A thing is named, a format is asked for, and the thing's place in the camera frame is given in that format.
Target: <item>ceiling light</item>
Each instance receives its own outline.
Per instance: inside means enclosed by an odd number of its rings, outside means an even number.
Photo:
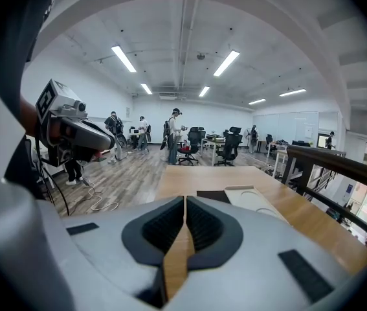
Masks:
[[[127,67],[127,69],[129,69],[129,71],[131,73],[135,73],[136,72],[136,69],[134,69],[134,67],[131,64],[131,62],[129,61],[129,59],[127,59],[127,56],[123,53],[123,51],[120,48],[120,46],[114,46],[111,49],[118,56],[118,58],[121,60],[121,62],[124,63],[124,65]]]
[[[285,97],[285,96],[289,96],[289,95],[295,95],[296,93],[300,93],[300,92],[306,92],[306,89],[301,89],[301,90],[296,90],[296,91],[281,93],[280,97]]]
[[[199,95],[199,97],[203,97],[205,95],[205,93],[209,90],[210,86],[205,86],[201,92],[201,94]]]
[[[239,53],[232,51],[215,71],[214,76],[221,76],[225,69],[238,57]]]
[[[151,93],[151,91],[150,91],[150,89],[149,89],[149,87],[147,86],[146,83],[141,83],[141,86],[143,87],[143,89],[146,90],[148,95],[152,95],[152,93]]]
[[[249,105],[253,105],[253,104],[257,104],[259,102],[263,102],[263,101],[266,101],[267,99],[259,99],[259,100],[255,100],[253,102],[250,102]]]

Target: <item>curved arch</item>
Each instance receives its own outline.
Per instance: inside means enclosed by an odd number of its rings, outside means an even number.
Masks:
[[[79,21],[113,5],[134,0],[77,0],[45,24],[34,51],[35,58],[53,39]],[[335,63],[317,45],[312,37],[286,12],[267,0],[211,0],[243,10],[273,26],[293,42],[314,64],[327,82],[339,105],[344,123],[350,128],[350,101]]]

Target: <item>black handrail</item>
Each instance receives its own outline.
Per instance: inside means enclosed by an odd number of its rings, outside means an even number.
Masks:
[[[285,167],[282,183],[288,184],[294,172],[295,162],[299,160],[303,166],[303,172],[298,182],[297,193],[301,195],[304,193],[309,194],[367,232],[367,223],[365,221],[343,208],[343,206],[340,206],[307,186],[314,165],[337,172],[367,186],[367,165],[333,154],[328,150],[317,148],[290,145],[287,147],[287,153],[288,162]]]

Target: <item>ceiling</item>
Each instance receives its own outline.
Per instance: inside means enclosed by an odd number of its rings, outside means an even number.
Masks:
[[[367,111],[367,22],[357,9],[348,0],[279,1],[299,10],[320,31],[328,43],[326,54],[338,61],[352,109]],[[55,44],[137,96],[147,96],[140,86],[145,82],[153,95],[172,92],[254,109],[331,97],[315,66],[283,34],[246,12],[208,0],[137,0],[112,6],[77,23]],[[115,45],[137,73],[113,54]],[[231,50],[240,56],[214,77]],[[210,90],[199,98],[203,86]],[[278,96],[303,87],[305,94]],[[248,105],[261,98],[267,101]]]

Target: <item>white tray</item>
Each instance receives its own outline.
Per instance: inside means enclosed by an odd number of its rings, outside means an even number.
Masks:
[[[233,185],[224,189],[232,205],[268,214],[288,222],[253,185]]]

